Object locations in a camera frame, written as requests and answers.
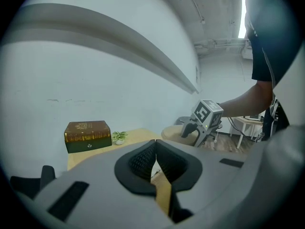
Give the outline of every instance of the ceiling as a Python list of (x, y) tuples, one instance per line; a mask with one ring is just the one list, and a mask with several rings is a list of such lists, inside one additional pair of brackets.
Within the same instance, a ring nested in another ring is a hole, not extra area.
[(244, 40), (238, 39), (242, 0), (166, 1), (180, 17), (197, 52), (200, 49), (205, 54), (217, 46), (225, 46), (227, 50), (227, 47), (244, 45)]

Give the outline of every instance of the wooden table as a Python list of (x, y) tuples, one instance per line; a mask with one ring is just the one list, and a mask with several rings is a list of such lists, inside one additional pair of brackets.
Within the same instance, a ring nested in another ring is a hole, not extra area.
[[(233, 118), (233, 120), (237, 120), (241, 123), (243, 123), (243, 128), (242, 128), (242, 133), (244, 133), (245, 129), (246, 129), (246, 125), (252, 125), (252, 130), (251, 130), (251, 139), (253, 138), (253, 135), (254, 135), (254, 127), (256, 125), (260, 125), (260, 126), (263, 126), (262, 122), (261, 121), (258, 121), (258, 120), (247, 120), (243, 117), (235, 117)], [(233, 132), (233, 127), (231, 127), (231, 131), (230, 131), (230, 136), (232, 136), (232, 132)], [(239, 137), (239, 141), (238, 141), (238, 144), (237, 144), (237, 149), (239, 149), (240, 147), (240, 144), (242, 143), (242, 139), (243, 139), (243, 135), (240, 134), (240, 137)]]
[(108, 147), (99, 148), (86, 152), (73, 153), (68, 155), (68, 170), (72, 169), (74, 166), (79, 164), (81, 161), (98, 154), (102, 154), (117, 148), (122, 148), (130, 144), (140, 143), (152, 139), (162, 139), (161, 135), (158, 135), (150, 130), (140, 128), (132, 131), (128, 131), (128, 136), (126, 137), (125, 143), (122, 145), (113, 144)]

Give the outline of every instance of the person's arm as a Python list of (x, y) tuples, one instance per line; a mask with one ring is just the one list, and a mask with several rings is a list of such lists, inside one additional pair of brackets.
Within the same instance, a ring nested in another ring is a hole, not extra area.
[(257, 81), (243, 95), (219, 105), (224, 110), (223, 117), (256, 115), (266, 110), (272, 99), (272, 82)]

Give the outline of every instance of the window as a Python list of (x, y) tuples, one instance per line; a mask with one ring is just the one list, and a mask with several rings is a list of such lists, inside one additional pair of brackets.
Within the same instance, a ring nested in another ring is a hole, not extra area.
[(246, 0), (242, 0), (242, 18), (240, 21), (240, 28), (239, 28), (239, 34), (238, 34), (238, 38), (244, 38), (246, 35), (246, 27), (244, 25), (244, 19), (246, 16)]

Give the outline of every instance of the wooden box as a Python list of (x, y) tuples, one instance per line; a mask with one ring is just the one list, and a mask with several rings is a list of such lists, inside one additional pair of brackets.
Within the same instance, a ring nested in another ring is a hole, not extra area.
[(105, 121), (70, 122), (65, 130), (68, 153), (78, 153), (112, 145)]

